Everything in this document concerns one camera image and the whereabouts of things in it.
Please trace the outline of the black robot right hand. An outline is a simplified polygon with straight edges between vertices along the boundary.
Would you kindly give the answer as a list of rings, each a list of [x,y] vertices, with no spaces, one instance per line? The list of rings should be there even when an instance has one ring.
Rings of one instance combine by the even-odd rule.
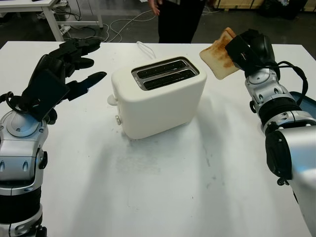
[[[270,67],[275,71],[277,78],[280,79],[280,70],[275,61],[275,55],[269,37],[254,29],[248,29],[241,33],[240,36],[259,57],[261,65]]]

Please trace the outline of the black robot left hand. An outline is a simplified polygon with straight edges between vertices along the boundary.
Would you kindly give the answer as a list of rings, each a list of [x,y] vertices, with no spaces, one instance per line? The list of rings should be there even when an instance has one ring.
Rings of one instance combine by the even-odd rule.
[[[41,57],[28,88],[23,92],[24,101],[20,102],[19,106],[24,106],[24,110],[36,120],[55,124],[56,105],[64,100],[72,101],[85,95],[107,75],[101,71],[89,75],[82,81],[66,82],[66,78],[71,77],[75,71],[94,65],[94,61],[85,56],[98,50],[100,44],[98,39],[72,39]]]

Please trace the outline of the person's right hand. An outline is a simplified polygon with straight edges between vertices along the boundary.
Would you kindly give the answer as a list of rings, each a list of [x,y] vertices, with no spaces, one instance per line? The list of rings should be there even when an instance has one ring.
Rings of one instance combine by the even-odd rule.
[[[155,16],[160,15],[160,9],[159,7],[162,5],[162,0],[148,0],[148,4],[153,11]]]

